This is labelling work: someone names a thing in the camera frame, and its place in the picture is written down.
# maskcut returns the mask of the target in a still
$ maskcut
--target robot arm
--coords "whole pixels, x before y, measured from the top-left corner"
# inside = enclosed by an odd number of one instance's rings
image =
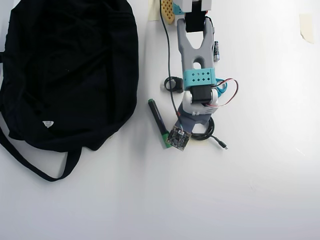
[[[184,96],[178,108],[178,121],[169,134],[167,142],[183,150],[196,124],[209,122],[217,108],[219,93],[214,67],[213,48],[215,29],[206,13],[212,0],[173,0],[178,34],[178,47],[182,57]],[[187,32],[203,32],[203,42],[194,49],[187,38]],[[201,69],[194,69],[199,63]]]

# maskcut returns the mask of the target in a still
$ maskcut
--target red wire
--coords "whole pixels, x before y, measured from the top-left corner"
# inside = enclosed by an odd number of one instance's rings
[[[214,108],[214,109],[222,108],[222,107],[228,105],[228,104],[232,101],[232,99],[234,99],[234,97],[235,97],[235,96],[237,95],[237,93],[238,93],[239,84],[238,84],[237,80],[235,80],[235,79],[233,79],[233,78],[228,78],[228,79],[220,82],[218,85],[215,85],[215,86],[213,87],[213,89],[216,89],[216,88],[218,88],[219,86],[221,86],[221,85],[223,85],[223,84],[225,84],[225,83],[227,83],[227,82],[229,82],[229,81],[234,81],[235,84],[236,84],[236,90],[235,90],[233,96],[229,99],[229,101],[227,101],[225,104],[220,105],[220,106],[214,106],[214,105],[207,104],[208,107],[211,107],[211,108]]]

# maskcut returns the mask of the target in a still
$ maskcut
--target black bag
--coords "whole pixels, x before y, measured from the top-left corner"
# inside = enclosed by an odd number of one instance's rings
[[[68,152],[61,177],[31,165],[0,129],[21,164],[54,182],[67,177],[131,117],[137,104],[138,34],[126,0],[21,0],[11,11],[0,111],[9,137]]]

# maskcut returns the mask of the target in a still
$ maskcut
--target green marker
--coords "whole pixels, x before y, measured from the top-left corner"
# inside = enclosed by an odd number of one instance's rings
[[[149,99],[148,104],[149,104],[149,107],[150,107],[151,112],[153,114],[154,120],[155,120],[156,124],[158,125],[158,128],[160,130],[160,133],[162,135],[162,139],[163,139],[163,142],[164,142],[166,148],[167,149],[171,148],[172,146],[167,143],[169,132],[166,129],[164,121],[162,120],[162,117],[161,117],[160,112],[157,108],[156,102],[153,99]]]

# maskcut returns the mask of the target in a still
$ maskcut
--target capacitor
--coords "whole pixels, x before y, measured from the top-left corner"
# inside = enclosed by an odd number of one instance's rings
[[[214,50],[213,50],[213,60],[218,62],[220,60],[220,52],[219,52],[219,42],[214,42]]]

